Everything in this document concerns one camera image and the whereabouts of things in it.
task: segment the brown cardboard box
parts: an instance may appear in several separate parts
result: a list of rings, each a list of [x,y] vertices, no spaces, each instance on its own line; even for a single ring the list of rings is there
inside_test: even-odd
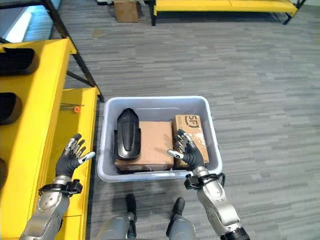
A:
[[[138,10],[136,0],[115,0],[115,15],[119,23],[137,23]]]
[[[171,121],[140,121],[141,154],[135,160],[115,160],[120,170],[163,171],[174,165],[174,159],[167,154],[173,148]]]
[[[195,145],[200,150],[204,164],[209,163],[209,156],[205,141],[204,132],[202,130],[201,119],[199,115],[183,114],[176,115],[172,120],[173,132],[175,133],[178,129],[184,130],[187,134],[192,137]],[[175,150],[181,153],[181,150],[175,147]],[[181,159],[174,159],[174,166],[176,168],[188,168],[188,164]]]

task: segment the robotic arm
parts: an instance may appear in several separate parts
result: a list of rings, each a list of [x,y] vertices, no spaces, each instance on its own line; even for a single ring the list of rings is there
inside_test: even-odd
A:
[[[69,206],[69,198],[82,191],[78,179],[71,181],[77,167],[95,156],[89,152],[82,156],[86,147],[80,149],[85,140],[78,141],[81,134],[76,134],[65,146],[55,167],[55,179],[52,184],[39,190],[40,198],[36,209],[20,237],[20,240],[53,240],[61,228],[62,216]]]
[[[178,141],[177,148],[183,153],[174,150],[167,152],[174,158],[183,160],[191,168],[193,176],[188,174],[184,185],[187,189],[197,190],[197,196],[214,231],[221,240],[250,240],[234,206],[226,197],[225,175],[208,172],[199,149],[186,132],[179,129],[175,137]]]

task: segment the yellow rack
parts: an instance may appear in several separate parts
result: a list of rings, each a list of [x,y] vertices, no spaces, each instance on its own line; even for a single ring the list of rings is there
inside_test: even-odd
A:
[[[288,20],[305,0],[294,5],[290,0],[150,0],[151,24],[156,25],[158,12],[272,12],[286,13]]]
[[[93,149],[99,91],[96,87],[63,90],[69,56],[75,51],[69,39],[2,44],[0,51],[3,47],[32,48],[39,57],[34,73],[0,77],[1,92],[13,92],[22,100],[19,119],[0,126],[0,157],[8,167],[0,196],[0,238],[18,239],[34,212],[38,189],[52,182],[68,139],[79,132],[86,151]],[[61,102],[84,106],[80,113],[59,111]],[[85,239],[90,169],[90,163],[85,163],[74,173],[83,190],[70,199],[58,239]]]

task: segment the gray plastic bin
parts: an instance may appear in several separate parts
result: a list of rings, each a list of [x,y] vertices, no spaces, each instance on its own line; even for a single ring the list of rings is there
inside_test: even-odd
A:
[[[202,96],[114,97],[104,105],[100,156],[97,173],[106,182],[182,179],[190,171],[167,170],[119,174],[115,166],[114,129],[117,118],[126,108],[132,108],[140,121],[169,121],[177,114],[200,115],[209,161],[210,173],[222,171],[222,161],[208,101]]]

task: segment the gray carpet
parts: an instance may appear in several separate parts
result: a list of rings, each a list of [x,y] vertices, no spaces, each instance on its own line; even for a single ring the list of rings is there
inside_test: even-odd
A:
[[[305,6],[287,26],[268,13],[229,12],[164,14],[151,27],[148,8],[142,12],[139,23],[117,23],[113,6],[94,0],[63,0],[59,10],[106,99],[207,98],[226,194],[251,239],[320,239],[320,8]],[[69,69],[80,73],[73,59]],[[67,88],[80,86],[67,78]],[[173,203],[184,197],[197,238],[219,239],[183,180],[111,184],[97,174],[88,239],[126,211],[128,193],[137,200],[139,238],[165,239]]]

